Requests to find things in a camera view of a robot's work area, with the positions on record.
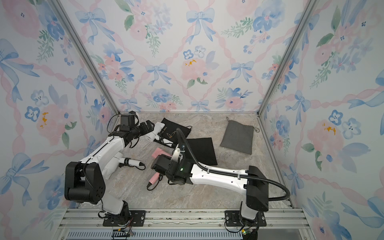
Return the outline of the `pink folding hair dryer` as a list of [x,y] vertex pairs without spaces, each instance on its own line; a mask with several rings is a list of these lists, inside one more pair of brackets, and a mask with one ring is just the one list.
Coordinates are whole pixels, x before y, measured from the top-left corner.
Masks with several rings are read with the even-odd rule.
[[154,161],[151,165],[151,169],[155,171],[155,174],[150,178],[147,184],[148,191],[153,191],[162,181],[166,171],[166,168],[163,165],[164,163],[167,163],[167,160],[171,159],[171,154],[157,148],[152,154],[152,157],[154,158]]

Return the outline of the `plain black drawstring pouch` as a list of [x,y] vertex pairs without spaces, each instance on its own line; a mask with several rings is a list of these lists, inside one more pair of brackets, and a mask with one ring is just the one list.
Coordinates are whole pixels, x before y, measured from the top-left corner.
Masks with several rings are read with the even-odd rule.
[[212,138],[187,139],[198,162],[217,166],[217,158]]

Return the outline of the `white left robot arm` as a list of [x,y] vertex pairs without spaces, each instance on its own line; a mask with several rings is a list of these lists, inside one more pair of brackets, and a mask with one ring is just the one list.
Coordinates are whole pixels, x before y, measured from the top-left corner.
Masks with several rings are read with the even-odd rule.
[[155,124],[151,121],[139,122],[136,112],[122,115],[120,124],[107,139],[94,151],[78,162],[70,162],[65,171],[65,198],[76,203],[90,203],[98,206],[106,215],[127,218],[127,202],[107,193],[105,180],[109,179],[118,167],[133,167],[145,170],[144,163],[125,158],[122,151],[133,148],[133,140],[152,132]]

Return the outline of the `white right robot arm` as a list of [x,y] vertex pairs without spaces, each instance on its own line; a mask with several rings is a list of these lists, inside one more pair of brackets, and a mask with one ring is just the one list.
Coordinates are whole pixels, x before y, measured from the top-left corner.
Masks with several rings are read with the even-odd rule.
[[234,191],[243,196],[240,216],[246,220],[255,220],[259,212],[269,210],[269,184],[264,181],[242,178],[265,176],[250,166],[248,170],[226,170],[211,167],[200,162],[193,163],[183,159],[174,161],[166,155],[157,156],[151,169],[166,177],[173,185],[210,185]]

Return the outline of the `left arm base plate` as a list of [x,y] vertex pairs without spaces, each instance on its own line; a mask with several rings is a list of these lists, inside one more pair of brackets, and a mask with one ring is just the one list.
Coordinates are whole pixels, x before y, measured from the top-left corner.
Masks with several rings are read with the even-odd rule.
[[119,215],[107,214],[104,217],[103,227],[143,227],[146,213],[144,210],[129,210]]

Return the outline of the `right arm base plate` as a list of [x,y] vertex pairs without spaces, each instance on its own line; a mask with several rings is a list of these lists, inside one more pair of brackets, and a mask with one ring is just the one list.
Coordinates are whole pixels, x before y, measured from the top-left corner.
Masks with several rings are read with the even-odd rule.
[[258,212],[253,220],[241,216],[239,210],[227,210],[225,213],[225,225],[227,227],[266,227],[266,218],[263,212]]

